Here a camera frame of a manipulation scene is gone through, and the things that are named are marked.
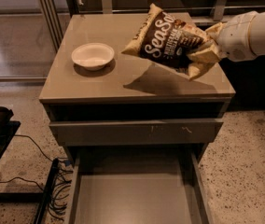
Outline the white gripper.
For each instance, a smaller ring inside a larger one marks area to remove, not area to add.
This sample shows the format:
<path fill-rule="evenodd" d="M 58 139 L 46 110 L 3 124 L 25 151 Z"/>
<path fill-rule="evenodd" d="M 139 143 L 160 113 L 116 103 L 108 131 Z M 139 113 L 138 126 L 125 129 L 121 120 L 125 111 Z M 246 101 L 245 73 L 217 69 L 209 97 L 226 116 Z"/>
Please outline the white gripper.
<path fill-rule="evenodd" d="M 226 57 L 233 62 L 254 60 L 257 55 L 250 48 L 249 33 L 256 16 L 257 12 L 252 11 L 207 28 L 205 32 L 217 43 L 206 42 L 188 51 L 188 58 L 194 63 L 218 63 Z"/>

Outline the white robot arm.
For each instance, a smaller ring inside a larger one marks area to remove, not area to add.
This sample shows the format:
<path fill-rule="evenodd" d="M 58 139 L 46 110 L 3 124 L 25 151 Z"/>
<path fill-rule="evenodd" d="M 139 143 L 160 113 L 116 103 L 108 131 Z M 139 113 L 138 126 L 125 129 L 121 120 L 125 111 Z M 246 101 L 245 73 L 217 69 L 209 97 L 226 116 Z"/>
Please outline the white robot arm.
<path fill-rule="evenodd" d="M 187 53 L 194 63 L 252 61 L 265 55 L 265 12 L 236 15 L 205 30 L 209 40 Z"/>

